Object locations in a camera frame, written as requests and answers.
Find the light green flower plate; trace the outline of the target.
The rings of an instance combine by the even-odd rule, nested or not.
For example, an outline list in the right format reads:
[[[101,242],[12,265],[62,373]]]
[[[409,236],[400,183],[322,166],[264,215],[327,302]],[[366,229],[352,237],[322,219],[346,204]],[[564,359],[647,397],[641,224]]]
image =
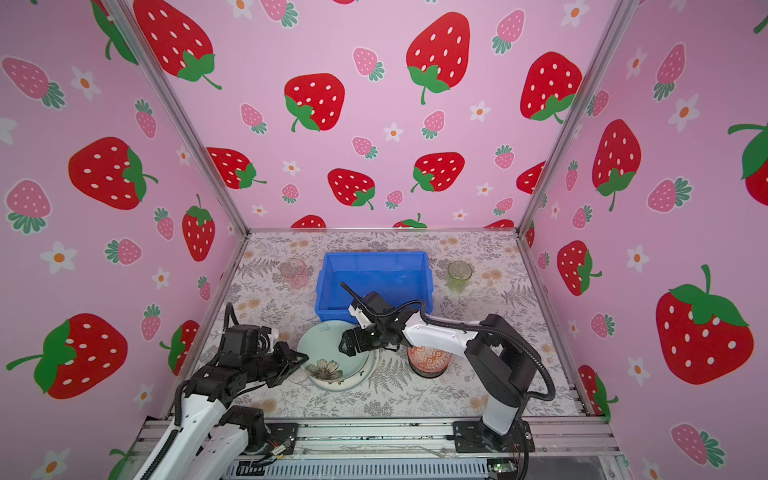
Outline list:
[[[308,356],[302,368],[319,388],[348,390],[370,372],[373,358],[369,352],[350,357],[339,351],[343,334],[351,329],[351,323],[329,320],[313,326],[301,337],[298,351]]]

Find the white watermelon plate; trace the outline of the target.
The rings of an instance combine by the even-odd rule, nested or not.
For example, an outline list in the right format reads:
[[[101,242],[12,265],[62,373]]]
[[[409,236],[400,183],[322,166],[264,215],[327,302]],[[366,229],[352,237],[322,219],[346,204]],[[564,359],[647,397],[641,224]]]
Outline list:
[[[318,359],[305,368],[311,382],[317,387],[331,392],[351,390],[367,380],[375,370],[379,360],[377,352],[367,352],[352,359]]]

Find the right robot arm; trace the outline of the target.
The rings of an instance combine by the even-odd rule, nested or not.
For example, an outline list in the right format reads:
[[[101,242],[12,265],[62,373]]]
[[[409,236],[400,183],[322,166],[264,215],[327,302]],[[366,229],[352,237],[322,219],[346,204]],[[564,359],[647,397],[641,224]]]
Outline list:
[[[354,357],[386,346],[431,348],[466,359],[489,395],[482,422],[501,437],[522,418],[531,400],[551,402],[556,387],[540,354],[504,318],[460,322],[414,308],[398,313],[356,309],[359,325],[341,335],[338,350]]]

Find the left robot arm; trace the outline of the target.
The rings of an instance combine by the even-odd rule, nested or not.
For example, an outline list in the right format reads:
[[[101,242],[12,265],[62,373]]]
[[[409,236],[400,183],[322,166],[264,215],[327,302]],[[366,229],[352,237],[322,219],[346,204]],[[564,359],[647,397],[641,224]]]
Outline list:
[[[281,385],[308,360],[281,341],[276,329],[241,325],[228,303],[216,354],[177,388],[173,420],[135,477],[220,479],[244,453],[257,456],[256,469],[290,454],[296,423],[270,427],[262,409],[234,401]]]

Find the blue plastic bin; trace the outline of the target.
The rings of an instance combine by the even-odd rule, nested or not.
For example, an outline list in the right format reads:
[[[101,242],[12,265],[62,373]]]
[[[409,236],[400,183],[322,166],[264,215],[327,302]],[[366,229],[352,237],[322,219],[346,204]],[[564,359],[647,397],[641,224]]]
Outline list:
[[[320,320],[356,322],[348,311],[353,298],[341,283],[360,296],[376,292],[392,306],[421,300],[428,313],[434,309],[433,275],[429,257],[423,251],[326,254],[316,287],[315,313]]]

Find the orange patterned upturned bowl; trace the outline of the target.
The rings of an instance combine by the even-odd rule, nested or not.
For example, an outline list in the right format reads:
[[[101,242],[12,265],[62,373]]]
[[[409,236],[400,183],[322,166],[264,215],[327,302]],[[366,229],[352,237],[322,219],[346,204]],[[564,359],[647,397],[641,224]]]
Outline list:
[[[416,375],[433,379],[446,372],[452,355],[434,348],[412,347],[407,350],[407,359],[411,370]]]

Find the pink glass cup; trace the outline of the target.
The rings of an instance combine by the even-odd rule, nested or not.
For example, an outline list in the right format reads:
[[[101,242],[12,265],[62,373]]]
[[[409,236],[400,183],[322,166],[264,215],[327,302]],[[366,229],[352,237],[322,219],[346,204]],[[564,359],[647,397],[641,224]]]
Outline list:
[[[279,265],[279,271],[283,280],[291,289],[302,289],[309,283],[307,266],[299,258],[290,258],[283,261]]]

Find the green glass cup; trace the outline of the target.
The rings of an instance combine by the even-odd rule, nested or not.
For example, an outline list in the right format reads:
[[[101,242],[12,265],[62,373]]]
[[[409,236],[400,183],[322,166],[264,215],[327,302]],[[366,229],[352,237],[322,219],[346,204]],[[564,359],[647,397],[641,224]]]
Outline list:
[[[456,260],[448,265],[446,285],[451,292],[461,293],[469,284],[473,275],[472,266],[461,260]]]

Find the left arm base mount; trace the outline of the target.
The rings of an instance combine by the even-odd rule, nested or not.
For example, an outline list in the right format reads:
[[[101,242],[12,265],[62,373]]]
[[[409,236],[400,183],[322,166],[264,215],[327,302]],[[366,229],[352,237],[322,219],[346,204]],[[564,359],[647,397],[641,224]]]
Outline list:
[[[268,421],[264,428],[257,431],[255,437],[249,435],[249,443],[243,454],[246,456],[266,457],[277,449],[277,456],[294,454],[298,439],[299,424],[295,422]]]

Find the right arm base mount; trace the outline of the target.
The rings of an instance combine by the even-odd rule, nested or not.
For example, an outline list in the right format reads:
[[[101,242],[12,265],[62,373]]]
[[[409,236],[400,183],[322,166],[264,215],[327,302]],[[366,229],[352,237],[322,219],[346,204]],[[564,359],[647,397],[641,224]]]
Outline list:
[[[455,450],[458,453],[532,453],[535,444],[530,426],[523,420],[514,422],[501,435],[481,420],[455,421],[452,424]]]

